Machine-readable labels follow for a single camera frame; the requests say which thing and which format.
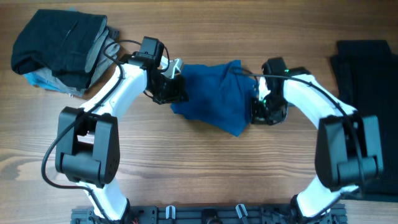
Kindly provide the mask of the right white rail clip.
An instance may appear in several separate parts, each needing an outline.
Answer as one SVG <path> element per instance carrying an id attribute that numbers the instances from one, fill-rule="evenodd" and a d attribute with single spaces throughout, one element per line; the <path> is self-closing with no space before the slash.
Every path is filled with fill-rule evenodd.
<path id="1" fill-rule="evenodd" d="M 249 224 L 248 213 L 244 204 L 240 203 L 236 206 L 236 213 L 242 224 Z"/>

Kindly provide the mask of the blue polo shirt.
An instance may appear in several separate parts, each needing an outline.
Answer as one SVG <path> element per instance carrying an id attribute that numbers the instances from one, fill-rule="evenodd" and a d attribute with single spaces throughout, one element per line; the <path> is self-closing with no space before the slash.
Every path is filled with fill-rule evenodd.
<path id="1" fill-rule="evenodd" d="M 206 66 L 185 64 L 181 76 L 189 100 L 171 104 L 175 114 L 200 120 L 238 137 L 251 118 L 251 99 L 257 94 L 254 79 L 231 73 L 240 60 Z"/>

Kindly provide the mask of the light blue folded garment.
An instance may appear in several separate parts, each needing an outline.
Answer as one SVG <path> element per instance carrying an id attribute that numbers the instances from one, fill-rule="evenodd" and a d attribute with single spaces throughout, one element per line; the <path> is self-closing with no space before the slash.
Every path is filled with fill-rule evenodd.
<path id="1" fill-rule="evenodd" d="M 32 86 L 37 86 L 46 90 L 58 91 L 62 92 L 59 88 L 57 88 L 50 81 L 40 77 L 34 72 L 23 74 L 23 77 L 27 80 L 28 84 Z"/>

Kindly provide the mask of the white rail clip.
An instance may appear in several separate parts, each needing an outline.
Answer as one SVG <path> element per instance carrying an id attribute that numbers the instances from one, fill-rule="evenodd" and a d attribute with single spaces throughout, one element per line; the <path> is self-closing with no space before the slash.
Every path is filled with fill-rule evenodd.
<path id="1" fill-rule="evenodd" d="M 175 220 L 176 219 L 176 208 L 173 205 L 169 205 L 165 209 L 165 219 Z"/>
<path id="2" fill-rule="evenodd" d="M 240 203 L 236 206 L 236 213 L 242 224 L 249 224 L 248 213 L 244 204 Z"/>

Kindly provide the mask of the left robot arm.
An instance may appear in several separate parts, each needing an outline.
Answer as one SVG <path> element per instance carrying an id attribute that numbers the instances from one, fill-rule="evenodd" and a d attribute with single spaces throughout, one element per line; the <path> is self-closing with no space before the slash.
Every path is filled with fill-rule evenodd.
<path id="1" fill-rule="evenodd" d="M 66 107 L 58 119 L 55 168 L 84 190 L 94 208 L 92 223 L 135 223 L 129 200 L 115 178 L 120 163 L 118 121 L 141 93 L 158 105 L 188 101 L 182 63 L 171 60 L 165 45 L 143 38 L 140 49 L 115 61 L 114 75 L 79 108 Z"/>

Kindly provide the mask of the left white rail clip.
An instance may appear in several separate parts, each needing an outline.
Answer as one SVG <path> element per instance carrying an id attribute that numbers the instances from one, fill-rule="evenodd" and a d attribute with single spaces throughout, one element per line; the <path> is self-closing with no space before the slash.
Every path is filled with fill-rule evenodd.
<path id="1" fill-rule="evenodd" d="M 176 208 L 173 205 L 169 205 L 165 209 L 165 219 L 175 220 L 176 219 Z"/>

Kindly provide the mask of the dark green folded garment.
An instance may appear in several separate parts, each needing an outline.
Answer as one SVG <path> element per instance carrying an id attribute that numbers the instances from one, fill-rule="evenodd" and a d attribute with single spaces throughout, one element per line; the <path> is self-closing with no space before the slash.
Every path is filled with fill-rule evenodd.
<path id="1" fill-rule="evenodd" d="M 11 68 L 20 75 L 47 68 L 64 85 L 87 88 L 106 23 L 105 15 L 39 9 L 13 45 Z"/>

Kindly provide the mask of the black garment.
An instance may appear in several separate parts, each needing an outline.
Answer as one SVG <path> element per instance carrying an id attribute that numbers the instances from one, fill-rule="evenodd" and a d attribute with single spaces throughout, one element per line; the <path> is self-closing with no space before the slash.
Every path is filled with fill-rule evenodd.
<path id="1" fill-rule="evenodd" d="M 339 99 L 379 120 L 384 171 L 365 200 L 397 202 L 397 55 L 386 40 L 339 40 L 330 57 Z"/>

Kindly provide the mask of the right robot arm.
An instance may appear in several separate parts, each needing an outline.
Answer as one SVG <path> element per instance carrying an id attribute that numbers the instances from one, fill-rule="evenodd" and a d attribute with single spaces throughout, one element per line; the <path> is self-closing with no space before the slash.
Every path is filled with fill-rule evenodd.
<path id="1" fill-rule="evenodd" d="M 251 122 L 283 122 L 296 106 L 316 127 L 316 176 L 282 208 L 262 210 L 263 218 L 286 223 L 338 222 L 336 204 L 346 196 L 362 196 L 364 186 L 383 172 L 379 122 L 326 91 L 304 67 L 288 69 L 271 58 L 256 75 L 259 94 L 252 99 Z"/>

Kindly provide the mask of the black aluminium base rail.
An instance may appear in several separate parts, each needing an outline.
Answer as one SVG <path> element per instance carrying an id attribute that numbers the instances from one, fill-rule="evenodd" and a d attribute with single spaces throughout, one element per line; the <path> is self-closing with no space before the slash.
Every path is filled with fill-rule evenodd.
<path id="1" fill-rule="evenodd" d="M 296 215 L 288 204 L 264 204 L 246 206 L 249 223 L 300 223 L 293 222 L 289 215 Z M 131 221 L 118 223 L 241 223 L 235 206 L 227 207 L 175 207 L 176 219 L 166 220 L 166 207 L 134 206 L 130 208 Z M 105 223 L 105 219 L 95 215 L 94 208 L 78 208 L 72 210 L 70 223 Z M 338 203 L 318 220 L 308 223 L 348 223 L 345 205 Z"/>

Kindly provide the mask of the grey folded garment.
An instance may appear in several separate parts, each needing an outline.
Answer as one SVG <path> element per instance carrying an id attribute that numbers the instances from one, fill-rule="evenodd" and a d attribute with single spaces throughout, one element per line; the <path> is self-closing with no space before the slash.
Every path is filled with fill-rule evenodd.
<path id="1" fill-rule="evenodd" d="M 107 58 L 103 52 L 105 47 L 108 44 L 112 43 L 114 40 L 116 40 L 118 37 L 119 37 L 118 29 L 107 27 L 103 35 L 99 38 L 100 40 L 103 40 L 104 43 L 101 46 L 101 49 L 98 51 L 99 56 L 98 59 L 96 60 L 96 63 L 94 64 L 94 72 L 90 81 L 88 82 L 88 87 L 86 88 L 76 88 L 76 87 L 66 86 L 57 77 L 52 76 L 51 70 L 45 67 L 34 71 L 34 73 L 53 83 L 57 88 L 59 88 L 62 91 L 61 93 L 67 93 L 69 95 L 82 97 L 84 93 L 88 89 L 90 89 L 103 76 L 105 71 L 112 64 L 113 61 Z M 108 47 L 105 50 L 105 53 L 108 54 L 113 59 L 115 59 L 117 57 L 117 52 L 119 51 L 119 49 L 120 45 L 114 44 Z"/>

